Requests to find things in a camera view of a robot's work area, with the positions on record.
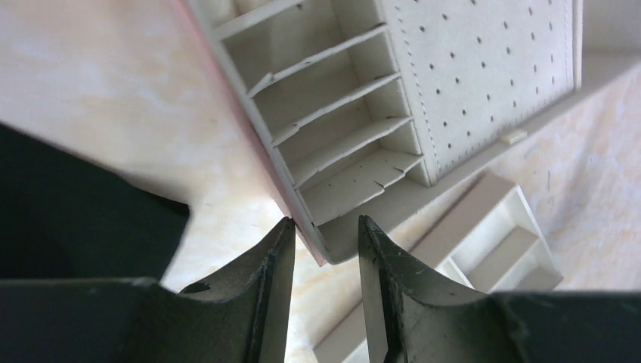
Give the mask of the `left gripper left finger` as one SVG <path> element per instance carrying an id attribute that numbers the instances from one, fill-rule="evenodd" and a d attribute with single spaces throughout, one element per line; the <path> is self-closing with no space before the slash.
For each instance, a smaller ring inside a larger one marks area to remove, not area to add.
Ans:
<path id="1" fill-rule="evenodd" d="M 282 362 L 296 224 L 175 293 L 152 278 L 1 284 L 3 362 Z"/>

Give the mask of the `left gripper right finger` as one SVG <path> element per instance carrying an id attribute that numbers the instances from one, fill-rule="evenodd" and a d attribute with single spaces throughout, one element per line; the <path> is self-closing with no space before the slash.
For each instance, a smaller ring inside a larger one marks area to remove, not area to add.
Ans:
<path id="1" fill-rule="evenodd" d="M 358 260 L 371 362 L 638 362 L 636 291 L 485 294 L 358 219 Z"/>

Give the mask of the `pink jewelry box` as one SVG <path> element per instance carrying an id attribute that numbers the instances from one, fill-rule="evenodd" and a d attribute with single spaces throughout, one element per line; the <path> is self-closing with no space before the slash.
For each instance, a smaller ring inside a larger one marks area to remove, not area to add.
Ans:
<path id="1" fill-rule="evenodd" d="M 402 228 L 640 63 L 638 1 L 177 1 L 315 262 Z"/>

